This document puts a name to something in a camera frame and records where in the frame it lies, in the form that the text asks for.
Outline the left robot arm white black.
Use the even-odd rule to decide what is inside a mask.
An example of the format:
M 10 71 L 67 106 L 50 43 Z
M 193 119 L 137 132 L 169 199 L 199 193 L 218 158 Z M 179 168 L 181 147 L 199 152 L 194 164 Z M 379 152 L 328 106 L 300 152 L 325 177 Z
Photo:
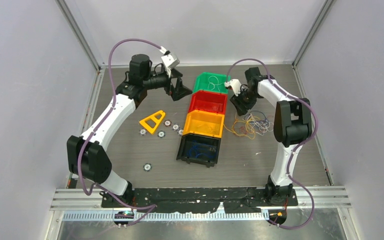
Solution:
M 72 135 L 67 140 L 69 171 L 112 192 L 121 207 L 128 207 L 133 202 L 132 184 L 113 171 L 106 150 L 122 123 L 145 99 L 148 90 L 162 88 L 173 101 L 192 94 L 192 90 L 183 85 L 182 73 L 175 68 L 179 62 L 174 54 L 166 53 L 161 57 L 160 71 L 156 71 L 152 69 L 148 55 L 132 56 L 125 80 L 115 89 L 115 96 L 104 112 L 80 136 Z

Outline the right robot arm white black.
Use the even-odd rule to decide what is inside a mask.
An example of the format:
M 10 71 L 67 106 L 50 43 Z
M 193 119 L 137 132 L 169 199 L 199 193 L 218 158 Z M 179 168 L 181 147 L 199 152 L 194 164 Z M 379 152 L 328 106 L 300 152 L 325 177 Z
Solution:
M 303 143 L 313 133 L 310 101 L 290 94 L 270 75 L 262 75 L 258 67 L 246 70 L 245 78 L 246 84 L 231 79 L 224 87 L 233 91 L 230 102 L 239 116 L 247 114 L 258 99 L 266 99 L 275 108 L 273 134 L 278 147 L 263 197 L 271 205 L 279 205 L 292 196 L 295 163 Z

